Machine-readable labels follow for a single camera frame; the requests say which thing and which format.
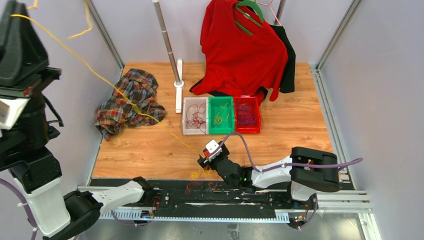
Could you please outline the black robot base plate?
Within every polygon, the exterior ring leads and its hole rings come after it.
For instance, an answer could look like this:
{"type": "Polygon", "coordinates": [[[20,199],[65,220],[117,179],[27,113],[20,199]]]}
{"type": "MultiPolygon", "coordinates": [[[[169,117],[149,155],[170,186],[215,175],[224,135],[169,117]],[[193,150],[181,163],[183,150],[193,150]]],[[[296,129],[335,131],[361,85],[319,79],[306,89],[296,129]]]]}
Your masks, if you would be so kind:
{"type": "Polygon", "coordinates": [[[289,198],[286,183],[277,190],[255,191],[230,187],[222,181],[151,180],[152,189],[133,203],[152,211],[158,218],[211,219],[236,221],[303,221],[316,210],[317,200],[289,198]]]}

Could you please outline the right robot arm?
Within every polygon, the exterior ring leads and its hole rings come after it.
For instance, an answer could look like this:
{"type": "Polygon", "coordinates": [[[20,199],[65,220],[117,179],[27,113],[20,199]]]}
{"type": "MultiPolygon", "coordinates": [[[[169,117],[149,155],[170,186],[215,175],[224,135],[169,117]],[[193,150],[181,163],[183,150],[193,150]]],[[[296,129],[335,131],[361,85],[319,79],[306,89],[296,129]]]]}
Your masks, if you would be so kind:
{"type": "Polygon", "coordinates": [[[224,147],[213,159],[200,156],[197,162],[202,168],[216,171],[228,186],[235,189],[256,191],[288,183],[285,200],[294,209],[316,192],[335,193],[341,188],[338,159],[331,152],[297,146],[284,159],[257,167],[240,166],[229,159],[229,153],[224,147]]]}

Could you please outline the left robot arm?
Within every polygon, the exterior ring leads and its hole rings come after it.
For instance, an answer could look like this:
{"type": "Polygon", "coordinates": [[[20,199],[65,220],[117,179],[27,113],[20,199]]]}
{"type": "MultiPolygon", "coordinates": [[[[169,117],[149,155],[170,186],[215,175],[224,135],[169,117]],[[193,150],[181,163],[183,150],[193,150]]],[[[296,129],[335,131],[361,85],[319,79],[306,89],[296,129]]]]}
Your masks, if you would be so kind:
{"type": "Polygon", "coordinates": [[[104,191],[62,193],[60,163],[46,147],[60,133],[46,118],[52,104],[43,95],[60,75],[49,65],[26,5],[8,0],[0,18],[0,169],[14,184],[1,184],[19,198],[45,240],[74,240],[105,213],[153,201],[153,186],[142,177],[104,191]]]}

